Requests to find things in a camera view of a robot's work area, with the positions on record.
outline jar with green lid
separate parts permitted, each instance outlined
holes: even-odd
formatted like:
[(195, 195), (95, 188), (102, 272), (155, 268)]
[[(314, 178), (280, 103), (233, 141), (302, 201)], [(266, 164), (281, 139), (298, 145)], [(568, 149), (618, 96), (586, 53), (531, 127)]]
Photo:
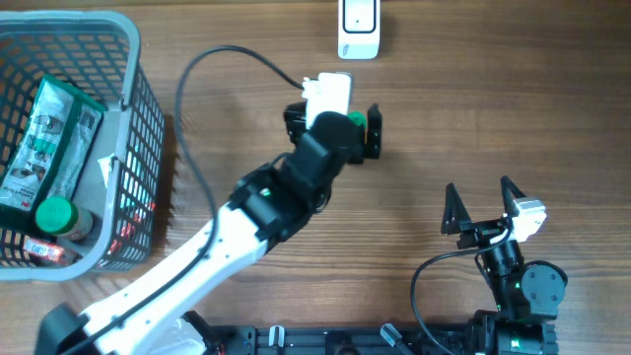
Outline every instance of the jar with green lid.
[(35, 213), (35, 223), (53, 236), (78, 241), (92, 230), (92, 214), (71, 201), (53, 196), (41, 202)]

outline green object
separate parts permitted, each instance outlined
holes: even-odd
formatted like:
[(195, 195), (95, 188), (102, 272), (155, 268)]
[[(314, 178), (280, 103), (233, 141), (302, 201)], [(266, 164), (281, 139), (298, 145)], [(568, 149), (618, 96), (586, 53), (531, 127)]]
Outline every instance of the green object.
[(59, 196), (46, 198), (35, 213), (35, 223), (44, 232), (52, 235), (68, 233), (79, 219), (79, 210), (74, 203)]
[(363, 125), (366, 130), (367, 120), (363, 113), (359, 111), (352, 111), (348, 114), (348, 118), (350, 118), (356, 125)]

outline green lid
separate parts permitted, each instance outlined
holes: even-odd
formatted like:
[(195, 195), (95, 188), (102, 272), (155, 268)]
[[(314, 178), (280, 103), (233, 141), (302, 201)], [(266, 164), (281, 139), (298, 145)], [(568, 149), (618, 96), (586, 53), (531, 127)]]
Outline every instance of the green lid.
[(37, 226), (44, 232), (53, 235), (69, 232), (78, 219), (77, 206), (59, 196), (43, 200), (35, 213)]
[(366, 116), (359, 111), (352, 111), (348, 114), (348, 118), (350, 118), (355, 125), (363, 125), (364, 129), (366, 129)]

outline wooden table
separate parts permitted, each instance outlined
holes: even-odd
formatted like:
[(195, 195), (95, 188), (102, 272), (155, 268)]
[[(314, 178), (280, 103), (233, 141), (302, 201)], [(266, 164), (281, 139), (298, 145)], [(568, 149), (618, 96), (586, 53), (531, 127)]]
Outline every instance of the wooden table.
[[(623, 354), (631, 346), (631, 9), (563, 1), (383, 4), (378, 59), (336, 55), (335, 3), (117, 7), (140, 29), (141, 63), (166, 113), (194, 54), (237, 44), (301, 79), (355, 76), (353, 109), (379, 103), (379, 161), (345, 168), (327, 210), (195, 310), (213, 324), (412, 323), (413, 270), (456, 249), (440, 235), (444, 187), (454, 181), (473, 219), (502, 212), (510, 176), (547, 206), (522, 246), (526, 259), (564, 268), (556, 322), (565, 354)], [(224, 201), (234, 183), (292, 146), (282, 110), (300, 93), (248, 57), (214, 55), (194, 71), (184, 108), (192, 152)], [(39, 320), (68, 302), (81, 310), (132, 282), (208, 219), (177, 154), (173, 123), (163, 160), (150, 261), (127, 274), (63, 284), (0, 285), (0, 353), (31, 353)], [(464, 321), (492, 309), (471, 258), (427, 270), (421, 313)]]

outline gray plastic basket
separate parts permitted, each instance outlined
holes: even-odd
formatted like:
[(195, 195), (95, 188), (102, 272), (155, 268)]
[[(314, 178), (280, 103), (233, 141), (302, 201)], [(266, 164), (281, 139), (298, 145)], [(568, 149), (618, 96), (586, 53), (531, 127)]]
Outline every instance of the gray plastic basket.
[[(63, 244), (83, 258), (65, 267), (44, 265), (23, 252), (25, 233), (0, 226), (0, 281), (126, 271), (149, 256), (165, 119), (139, 56), (140, 34), (118, 13), (0, 12), (0, 176), (44, 74), (108, 107), (73, 196), (93, 212), (95, 228), (80, 246)], [(97, 159), (112, 154), (105, 188)]]

